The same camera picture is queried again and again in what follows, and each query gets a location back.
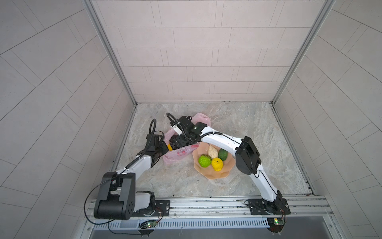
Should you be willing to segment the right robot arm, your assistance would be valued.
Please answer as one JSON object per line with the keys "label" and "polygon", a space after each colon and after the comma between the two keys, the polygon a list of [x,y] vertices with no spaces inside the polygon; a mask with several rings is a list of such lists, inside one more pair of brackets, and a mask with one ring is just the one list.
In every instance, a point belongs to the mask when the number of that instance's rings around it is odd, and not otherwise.
{"label": "right robot arm", "polygon": [[193,123],[191,117],[182,116],[177,119],[170,113],[166,113],[166,116],[177,134],[170,140],[173,146],[181,147],[204,142],[224,149],[234,157],[237,169],[250,176],[261,193],[261,199],[245,201],[252,215],[257,213],[282,216],[290,214],[286,199],[266,175],[260,153],[250,137],[238,138],[226,135],[205,123]]}

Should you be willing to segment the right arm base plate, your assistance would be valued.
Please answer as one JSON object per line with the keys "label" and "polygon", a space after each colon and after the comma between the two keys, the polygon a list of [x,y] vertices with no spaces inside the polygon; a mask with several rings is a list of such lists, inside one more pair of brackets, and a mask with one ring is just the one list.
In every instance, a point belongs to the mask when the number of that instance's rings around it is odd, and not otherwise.
{"label": "right arm base plate", "polygon": [[268,202],[263,199],[248,199],[245,205],[249,207],[251,215],[290,215],[290,208],[287,200],[276,199],[275,202]]}

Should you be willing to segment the green fake fruit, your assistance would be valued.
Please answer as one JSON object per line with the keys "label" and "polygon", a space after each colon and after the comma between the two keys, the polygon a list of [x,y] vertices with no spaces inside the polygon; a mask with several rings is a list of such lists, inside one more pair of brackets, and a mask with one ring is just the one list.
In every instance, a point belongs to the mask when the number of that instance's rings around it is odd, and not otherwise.
{"label": "green fake fruit", "polygon": [[209,167],[211,165],[211,162],[212,162],[212,158],[209,155],[205,155],[205,154],[202,154],[198,159],[198,163],[200,167],[202,168]]}

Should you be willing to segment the pink plastic bag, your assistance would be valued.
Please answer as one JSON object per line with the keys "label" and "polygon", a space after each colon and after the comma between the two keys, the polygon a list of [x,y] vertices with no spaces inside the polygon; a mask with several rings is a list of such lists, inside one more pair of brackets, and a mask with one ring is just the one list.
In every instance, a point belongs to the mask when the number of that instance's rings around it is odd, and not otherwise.
{"label": "pink plastic bag", "polygon": [[181,161],[199,147],[200,143],[196,142],[198,136],[195,127],[199,122],[211,126],[211,120],[202,113],[197,113],[193,117],[182,116],[179,119],[170,113],[166,113],[166,116],[172,129],[165,133],[165,143],[169,152],[163,156],[163,160],[166,165],[170,165]]}

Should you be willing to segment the yellow fake lemon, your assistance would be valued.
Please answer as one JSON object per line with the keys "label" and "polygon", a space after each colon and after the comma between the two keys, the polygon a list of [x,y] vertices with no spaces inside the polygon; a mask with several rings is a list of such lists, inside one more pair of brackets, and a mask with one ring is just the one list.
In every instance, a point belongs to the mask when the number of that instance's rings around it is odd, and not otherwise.
{"label": "yellow fake lemon", "polygon": [[224,167],[224,162],[219,158],[214,158],[211,161],[211,165],[214,171],[221,171]]}

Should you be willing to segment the pink scalloped bowl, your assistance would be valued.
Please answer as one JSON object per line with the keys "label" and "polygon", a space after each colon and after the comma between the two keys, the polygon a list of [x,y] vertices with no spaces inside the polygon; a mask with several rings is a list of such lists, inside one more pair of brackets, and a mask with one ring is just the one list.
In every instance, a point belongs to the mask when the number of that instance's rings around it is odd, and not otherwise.
{"label": "pink scalloped bowl", "polygon": [[207,179],[226,178],[236,164],[232,154],[208,143],[193,152],[194,168]]}

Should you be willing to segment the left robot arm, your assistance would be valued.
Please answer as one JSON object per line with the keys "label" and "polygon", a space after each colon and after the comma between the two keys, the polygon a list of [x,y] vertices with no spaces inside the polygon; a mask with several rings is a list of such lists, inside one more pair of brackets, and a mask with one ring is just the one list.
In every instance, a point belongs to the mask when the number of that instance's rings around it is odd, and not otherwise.
{"label": "left robot arm", "polygon": [[148,134],[146,146],[123,169],[104,174],[94,208],[96,219],[128,220],[134,213],[151,216],[156,212],[153,192],[136,191],[137,179],[152,168],[169,149],[163,134]]}

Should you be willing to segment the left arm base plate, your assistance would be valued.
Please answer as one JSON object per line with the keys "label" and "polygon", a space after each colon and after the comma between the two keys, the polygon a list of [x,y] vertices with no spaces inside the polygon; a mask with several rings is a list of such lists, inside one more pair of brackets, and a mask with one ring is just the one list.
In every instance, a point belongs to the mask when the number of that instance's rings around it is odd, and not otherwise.
{"label": "left arm base plate", "polygon": [[148,209],[140,209],[133,217],[167,217],[170,211],[170,200],[156,200]]}

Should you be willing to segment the dark green fake lime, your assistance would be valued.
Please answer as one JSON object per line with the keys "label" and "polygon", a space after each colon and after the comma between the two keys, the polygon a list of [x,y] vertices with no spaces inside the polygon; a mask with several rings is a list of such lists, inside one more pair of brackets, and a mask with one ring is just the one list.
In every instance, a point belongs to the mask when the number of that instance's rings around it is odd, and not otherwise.
{"label": "dark green fake lime", "polygon": [[228,158],[228,152],[221,148],[218,151],[218,158],[221,159],[222,161],[226,161]]}

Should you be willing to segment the cream fake garlic bulb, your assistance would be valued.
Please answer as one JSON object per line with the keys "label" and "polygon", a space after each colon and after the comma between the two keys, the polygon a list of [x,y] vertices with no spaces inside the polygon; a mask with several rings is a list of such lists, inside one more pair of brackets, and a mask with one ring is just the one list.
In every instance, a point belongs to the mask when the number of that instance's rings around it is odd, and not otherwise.
{"label": "cream fake garlic bulb", "polygon": [[219,157],[218,150],[215,147],[209,145],[209,147],[208,147],[208,156],[211,159],[218,158]]}

